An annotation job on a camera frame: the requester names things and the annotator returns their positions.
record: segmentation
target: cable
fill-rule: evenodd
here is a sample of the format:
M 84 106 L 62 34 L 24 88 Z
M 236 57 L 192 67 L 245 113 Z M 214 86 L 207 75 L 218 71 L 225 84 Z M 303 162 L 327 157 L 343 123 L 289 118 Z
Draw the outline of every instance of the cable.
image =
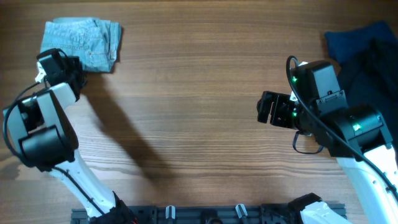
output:
M 6 143 L 7 147 L 10 149 L 11 153 L 18 157 L 18 159 L 20 159 L 21 161 L 23 161 L 21 159 L 21 155 L 13 148 L 13 146 L 11 145 L 11 142 L 8 138 L 8 134 L 7 134 L 7 125 L 8 125 L 8 119 L 10 117 L 11 112 L 13 111 L 13 109 L 18 105 L 18 99 L 28 90 L 30 90 L 31 88 L 37 86 L 38 84 L 40 84 L 39 82 L 29 86 L 28 88 L 26 88 L 25 90 L 23 90 L 18 96 L 17 98 L 12 102 L 11 106 L 8 108 L 6 115 L 4 115 L 4 122 L 3 122 L 3 126 L 2 126 L 2 136 L 4 138 L 4 142 Z M 68 172 L 64 171 L 63 169 L 60 169 L 58 167 L 47 167 L 47 166 L 43 166 L 43 165 L 37 165 L 36 166 L 41 166 L 43 168 L 46 168 L 48 170 L 51 169 L 55 169 L 58 170 L 59 172 L 63 173 L 66 177 L 68 177 L 70 179 L 70 181 L 77 187 L 77 189 L 80 191 L 81 194 L 83 194 L 85 196 L 85 198 L 87 199 L 87 201 L 89 201 L 89 203 L 91 203 L 95 209 L 97 209 L 102 215 L 104 215 L 105 213 L 99 208 L 99 206 L 97 204 L 94 203 L 93 199 L 90 198 L 86 192 L 78 185 L 78 183 L 72 178 L 71 175 L 69 175 Z
M 293 84 L 292 81 L 292 74 L 290 72 L 290 61 L 293 59 L 295 62 L 296 67 L 298 67 L 299 62 L 297 61 L 297 58 L 294 56 L 289 56 L 286 61 L 286 75 L 287 75 L 287 80 L 289 82 L 290 87 L 292 88 L 292 91 L 294 92 L 298 102 L 302 105 L 303 109 L 312 117 L 314 122 L 318 123 L 324 130 L 328 132 L 328 134 L 332 135 L 340 144 L 344 145 L 348 150 L 351 151 L 355 156 L 361 158 L 368 166 L 370 166 L 379 176 L 380 178 L 386 183 L 387 188 L 392 192 L 394 197 L 396 198 L 398 202 L 398 192 L 396 187 L 390 182 L 390 180 L 381 172 L 379 168 L 377 168 L 376 165 L 374 165 L 368 158 L 366 158 L 364 155 L 361 153 L 355 151 L 354 148 L 352 148 L 347 142 L 345 142 L 343 139 L 339 137 L 333 130 L 331 130 L 323 121 L 321 121 L 309 108 L 308 106 L 302 101 L 300 95 L 297 93 L 296 87 Z
M 70 179 L 70 181 L 77 187 L 77 189 L 80 191 L 80 193 L 84 195 L 84 197 L 87 199 L 87 201 L 89 203 L 91 203 L 95 207 L 95 209 L 97 209 L 100 212 L 101 215 L 105 215 L 104 211 L 102 211 L 100 209 L 100 207 L 94 203 L 94 200 L 86 194 L 86 192 L 79 186 L 79 184 L 75 181 L 75 179 L 73 179 L 73 177 L 67 171 L 65 171 L 61 168 L 58 168 L 58 167 L 52 167 L 51 169 L 55 169 L 55 170 L 61 172 L 66 177 L 68 177 L 68 179 Z

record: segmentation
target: wood grain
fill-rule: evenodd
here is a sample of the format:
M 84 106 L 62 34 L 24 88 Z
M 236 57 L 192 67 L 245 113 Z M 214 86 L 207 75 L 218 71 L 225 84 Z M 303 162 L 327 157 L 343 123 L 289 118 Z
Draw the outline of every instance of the wood grain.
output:
M 327 57 L 325 31 L 384 19 L 397 32 L 396 10 L 394 1 L 2 4 L 0 106 L 33 82 L 45 21 L 118 21 L 124 32 L 114 72 L 89 74 L 66 112 L 83 158 L 127 204 L 258 205 L 314 192 L 345 203 L 353 223 L 367 223 L 327 151 L 295 153 L 294 131 L 258 123 L 256 103 L 264 90 L 290 93 L 289 55 Z M 299 147 L 317 149 L 312 138 Z M 81 207 L 3 141 L 0 180 L 0 223 L 68 223 Z

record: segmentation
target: clothing pile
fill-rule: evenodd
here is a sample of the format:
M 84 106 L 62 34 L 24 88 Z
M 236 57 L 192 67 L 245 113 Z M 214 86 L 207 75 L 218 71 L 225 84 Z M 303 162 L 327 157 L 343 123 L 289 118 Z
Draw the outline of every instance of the clothing pile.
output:
M 337 76 L 350 106 L 379 110 L 398 150 L 398 40 L 386 22 L 348 32 L 327 32 L 329 57 L 341 66 Z
M 63 17 L 46 22 L 40 52 L 60 48 L 79 56 L 83 70 L 110 72 L 118 57 L 122 28 L 94 17 Z

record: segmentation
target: green led indicator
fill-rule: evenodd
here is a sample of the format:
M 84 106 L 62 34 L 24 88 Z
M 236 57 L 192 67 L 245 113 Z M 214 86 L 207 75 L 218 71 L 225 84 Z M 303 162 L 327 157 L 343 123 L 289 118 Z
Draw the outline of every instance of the green led indicator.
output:
M 357 130 L 361 129 L 361 125 L 354 124 L 353 129 L 354 129 L 354 131 L 357 131 Z

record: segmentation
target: blue denim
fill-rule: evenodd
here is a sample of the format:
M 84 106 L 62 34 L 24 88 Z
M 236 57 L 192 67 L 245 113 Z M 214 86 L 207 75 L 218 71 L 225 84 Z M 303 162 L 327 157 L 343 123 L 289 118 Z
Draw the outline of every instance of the blue denim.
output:
M 110 72 L 118 57 L 121 38 L 118 22 L 93 17 L 63 17 L 45 23 L 40 52 L 60 48 L 67 55 L 79 56 L 83 69 Z

